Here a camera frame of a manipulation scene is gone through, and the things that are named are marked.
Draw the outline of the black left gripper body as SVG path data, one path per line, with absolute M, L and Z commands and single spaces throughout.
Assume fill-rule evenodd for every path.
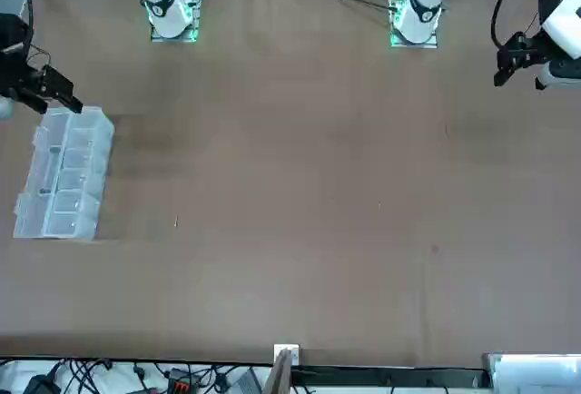
M 517 32 L 510 41 L 510 55 L 516 68 L 528 68 L 550 60 L 552 40 L 546 32 L 536 32 L 530 37 Z

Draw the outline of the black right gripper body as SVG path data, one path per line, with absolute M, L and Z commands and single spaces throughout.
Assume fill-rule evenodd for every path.
M 15 14 L 1 14 L 1 94 L 45 96 L 46 65 L 29 63 L 32 26 Z

